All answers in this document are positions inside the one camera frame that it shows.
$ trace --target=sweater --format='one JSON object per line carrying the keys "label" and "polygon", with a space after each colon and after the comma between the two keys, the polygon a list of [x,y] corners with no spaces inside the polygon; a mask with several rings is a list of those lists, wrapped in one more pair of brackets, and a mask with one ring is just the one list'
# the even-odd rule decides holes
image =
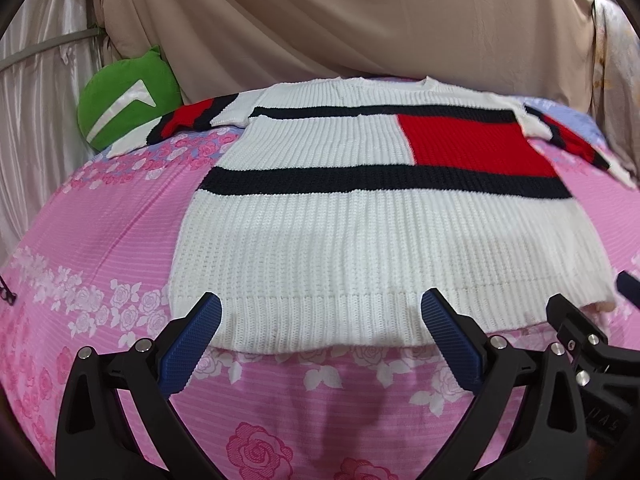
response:
{"label": "sweater", "polygon": [[110,156],[222,124],[246,129],[195,191],[169,283],[174,317],[220,297],[219,348],[430,344],[434,286],[487,333],[543,322],[557,293],[614,298],[593,225],[526,137],[624,173],[514,99],[431,78],[277,84],[179,108]]}

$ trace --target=silver bolt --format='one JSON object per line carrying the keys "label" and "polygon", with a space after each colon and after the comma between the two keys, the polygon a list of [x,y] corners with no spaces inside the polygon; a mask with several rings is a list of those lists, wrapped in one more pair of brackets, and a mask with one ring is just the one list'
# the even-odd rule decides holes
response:
{"label": "silver bolt", "polygon": [[551,351],[556,355],[564,355],[564,346],[560,343],[551,343]]}
{"label": "silver bolt", "polygon": [[136,351],[148,352],[152,344],[153,343],[151,342],[151,339],[139,339],[138,341],[136,341]]}
{"label": "silver bolt", "polygon": [[492,347],[497,348],[498,350],[507,348],[507,340],[501,335],[494,335],[491,339],[489,339],[489,342],[491,343]]}
{"label": "silver bolt", "polygon": [[92,351],[93,349],[90,346],[83,346],[78,350],[78,357],[81,359],[87,359],[91,355]]}
{"label": "silver bolt", "polygon": [[586,386],[587,384],[589,384],[589,381],[591,381],[591,376],[589,375],[589,373],[585,370],[580,370],[576,375],[575,375],[575,380],[577,381],[577,383],[580,386]]}

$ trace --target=white curtain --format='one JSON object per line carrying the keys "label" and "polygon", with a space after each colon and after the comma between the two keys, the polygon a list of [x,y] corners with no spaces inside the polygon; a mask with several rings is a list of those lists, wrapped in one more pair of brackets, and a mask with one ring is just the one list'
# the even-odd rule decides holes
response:
{"label": "white curtain", "polygon": [[[25,0],[0,60],[87,28],[87,0]],[[0,267],[51,194],[91,156],[78,96],[100,68],[95,39],[64,44],[0,72]]]}

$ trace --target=green cushion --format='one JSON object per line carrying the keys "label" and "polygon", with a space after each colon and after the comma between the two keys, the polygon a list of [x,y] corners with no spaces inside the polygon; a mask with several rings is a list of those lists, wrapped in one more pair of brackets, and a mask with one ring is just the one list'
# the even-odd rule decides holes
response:
{"label": "green cushion", "polygon": [[154,46],[144,56],[117,61],[91,78],[80,94],[78,124],[87,141],[103,150],[181,105],[180,86]]}

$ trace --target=pink floral bedsheet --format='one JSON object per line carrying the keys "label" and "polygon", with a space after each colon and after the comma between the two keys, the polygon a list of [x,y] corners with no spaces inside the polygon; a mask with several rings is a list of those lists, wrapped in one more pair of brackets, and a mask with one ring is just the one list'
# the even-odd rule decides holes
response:
{"label": "pink floral bedsheet", "polygon": [[[54,466],[62,392],[74,355],[125,349],[168,322],[166,282],[193,190],[241,134],[181,134],[115,160],[100,155],[52,197],[2,270],[18,295],[0,302],[0,381],[25,433]],[[640,272],[640,193],[534,142],[591,216],[612,273]],[[640,349],[640,312],[619,298],[600,316],[612,343]],[[547,326],[507,334],[543,349]],[[514,394],[482,462],[499,453]],[[413,480],[470,402],[435,347],[347,348],[262,356],[207,349],[172,402],[230,480]],[[161,463],[124,405],[140,447]]]}

